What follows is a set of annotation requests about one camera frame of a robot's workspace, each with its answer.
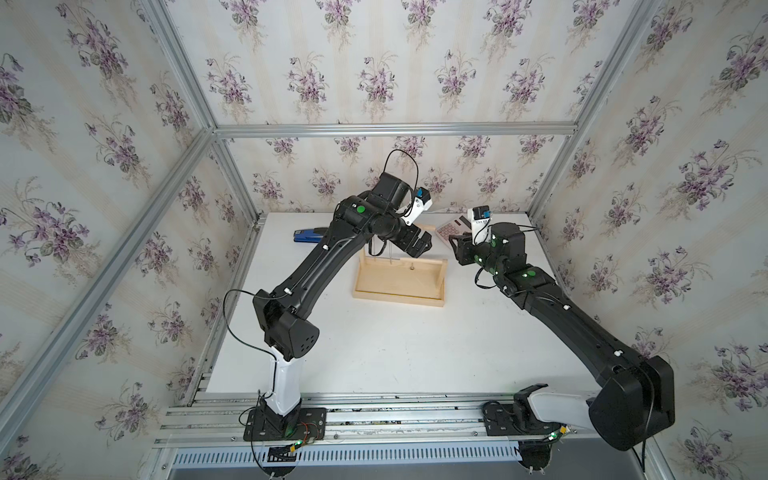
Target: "wooden tray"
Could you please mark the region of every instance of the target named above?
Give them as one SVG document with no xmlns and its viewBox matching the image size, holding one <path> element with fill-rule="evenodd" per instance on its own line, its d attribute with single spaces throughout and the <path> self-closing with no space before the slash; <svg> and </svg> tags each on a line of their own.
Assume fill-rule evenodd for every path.
<svg viewBox="0 0 768 480">
<path fill-rule="evenodd" d="M 367 300 L 445 305 L 448 260 L 369 257 L 360 251 L 360 266 L 352 296 Z"/>
</svg>

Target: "ventilation grille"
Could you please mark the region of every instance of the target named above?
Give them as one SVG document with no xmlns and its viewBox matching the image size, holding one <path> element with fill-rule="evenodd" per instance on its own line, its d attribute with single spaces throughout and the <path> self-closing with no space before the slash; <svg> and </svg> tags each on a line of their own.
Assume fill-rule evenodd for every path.
<svg viewBox="0 0 768 480">
<path fill-rule="evenodd" d="M 267 447 L 254 446 L 261 465 Z M 296 453 L 295 466 L 394 465 L 403 463 L 511 462 L 521 460 L 517 442 L 432 442 L 377 445 L 308 445 Z M 226 468 L 254 465 L 250 447 L 179 449 L 174 468 Z"/>
</svg>

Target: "blue stapler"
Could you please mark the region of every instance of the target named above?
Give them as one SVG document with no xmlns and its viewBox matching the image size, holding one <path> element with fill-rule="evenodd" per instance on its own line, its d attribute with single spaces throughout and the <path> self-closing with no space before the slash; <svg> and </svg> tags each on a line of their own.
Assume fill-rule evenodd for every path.
<svg viewBox="0 0 768 480">
<path fill-rule="evenodd" d="M 320 243 L 320 239 L 326 234 L 328 227 L 307 228 L 293 232 L 293 241 L 299 243 Z"/>
</svg>

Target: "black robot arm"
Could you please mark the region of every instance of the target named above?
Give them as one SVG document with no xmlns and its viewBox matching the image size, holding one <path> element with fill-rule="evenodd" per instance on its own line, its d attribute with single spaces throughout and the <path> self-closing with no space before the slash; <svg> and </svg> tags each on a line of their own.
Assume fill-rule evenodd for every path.
<svg viewBox="0 0 768 480">
<path fill-rule="evenodd" d="M 528 264 L 525 234 L 513 223 L 495 223 L 487 242 L 451 237 L 461 265 L 477 263 L 521 309 L 543 322 L 584 363 L 602 390 L 588 401 L 600 436 L 628 450 L 674 423 L 674 376 L 659 356 L 645 359 L 574 305 L 554 279 Z"/>
<path fill-rule="evenodd" d="M 342 200 L 325 235 L 298 268 L 271 293 L 259 290 L 253 297 L 264 341 L 286 361 L 305 356 L 315 345 L 319 330 L 306 318 L 344 263 L 374 236 L 411 257 L 432 247 L 431 235 L 412 223 L 432 203 L 426 189 L 413 192 L 409 209 L 397 213 L 409 190 L 399 178 L 382 173 L 373 190 Z"/>
</svg>

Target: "wire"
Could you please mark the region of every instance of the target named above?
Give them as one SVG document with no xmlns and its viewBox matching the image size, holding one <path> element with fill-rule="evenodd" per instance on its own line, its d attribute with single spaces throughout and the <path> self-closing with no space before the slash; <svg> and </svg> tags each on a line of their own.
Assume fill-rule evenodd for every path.
<svg viewBox="0 0 768 480">
<path fill-rule="evenodd" d="M 371 239 L 368 240 L 368 254 L 371 257 L 380 257 L 381 254 L 384 253 L 384 249 L 386 248 L 386 240 L 384 240 L 383 242 L 384 243 L 382 243 L 382 249 L 379 250 L 379 252 L 376 255 L 374 255 L 373 252 L 372 252 L 372 249 L 373 249 L 373 237 L 371 237 Z"/>
<path fill-rule="evenodd" d="M 472 238 L 472 245 L 477 245 L 477 241 L 478 241 L 478 235 L 479 235 L 480 233 L 482 233 L 482 231 L 483 231 L 483 230 L 485 230 L 486 228 L 488 228 L 488 227 L 490 227 L 490 226 L 491 226 L 491 219 L 490 219 L 490 218 L 488 218 L 488 222 L 487 222 L 487 223 L 484 225 L 484 227 L 483 227 L 483 228 L 481 228 L 481 229 L 480 229 L 480 231 L 479 231 L 479 232 L 477 232 L 477 233 L 475 234 L 475 236 Z"/>
<path fill-rule="evenodd" d="M 648 409 L 648 419 L 645 421 L 645 430 L 643 431 L 643 450 L 642 450 L 642 460 L 639 458 L 637 459 L 640 462 L 640 467 L 643 469 L 643 473 L 645 473 L 645 442 L 648 440 L 648 427 L 650 426 L 650 416 L 654 412 L 654 400 L 656 400 L 656 389 L 654 388 L 654 381 L 650 379 L 650 375 L 648 375 L 648 372 L 640 368 L 640 371 L 645 375 L 645 378 L 648 379 L 648 382 L 650 383 L 650 408 Z"/>
<path fill-rule="evenodd" d="M 275 393 L 275 381 L 276 381 L 276 377 L 277 377 L 277 357 L 271 351 L 265 350 L 265 349 L 260 349 L 257 346 L 253 346 L 250 343 L 246 343 L 243 340 L 241 340 L 240 337 L 238 337 L 237 335 L 234 334 L 234 332 L 230 328 L 229 319 L 227 318 L 227 295 L 229 295 L 232 292 L 247 293 L 248 295 L 251 295 L 251 296 L 256 296 L 256 295 L 253 295 L 251 292 L 247 292 L 246 290 L 240 290 L 240 289 L 237 289 L 237 288 L 233 288 L 232 290 L 229 290 L 229 291 L 227 291 L 224 294 L 224 299 L 221 302 L 221 312 L 224 315 L 224 325 L 227 326 L 227 332 L 229 332 L 230 335 L 232 337 L 234 337 L 235 340 L 237 340 L 238 342 L 242 343 L 245 346 L 249 346 L 250 348 L 252 348 L 254 350 L 259 350 L 260 352 L 264 352 L 267 355 L 271 356 L 275 360 L 275 367 L 274 367 L 274 369 L 272 371 L 272 389 L 270 390 L 270 394 L 268 396 L 264 397 L 265 399 L 268 399 L 269 397 L 271 397 Z"/>
<path fill-rule="evenodd" d="M 408 153 L 405 150 L 400 150 L 399 148 L 392 149 L 392 151 L 389 152 L 389 155 L 386 156 L 386 160 L 384 161 L 384 168 L 382 169 L 382 173 L 386 172 L 386 165 L 389 163 L 389 157 L 391 157 L 392 154 L 394 154 L 396 151 L 402 152 L 402 153 L 408 155 L 408 158 L 410 158 L 411 161 L 413 162 L 413 164 L 416 166 L 416 181 L 413 182 L 413 188 L 416 188 L 419 185 L 419 164 L 417 164 L 416 160 L 414 160 L 413 157 L 411 157 L 411 154 Z M 413 190 L 413 188 L 409 187 L 409 190 L 411 191 L 411 204 L 408 205 L 408 208 L 406 208 L 402 212 L 400 217 L 406 217 L 407 215 L 409 215 L 411 213 L 411 210 L 413 210 L 413 204 L 416 202 L 416 193 Z"/>
<path fill-rule="evenodd" d="M 478 283 L 478 280 L 480 280 L 480 273 L 482 273 L 483 270 L 484 270 L 483 267 L 480 267 L 480 270 L 478 270 L 478 272 L 475 274 L 475 285 L 479 286 L 483 290 L 490 290 L 491 288 L 495 288 L 496 285 L 494 285 L 494 286 L 486 286 L 486 285 L 480 285 Z"/>
</svg>

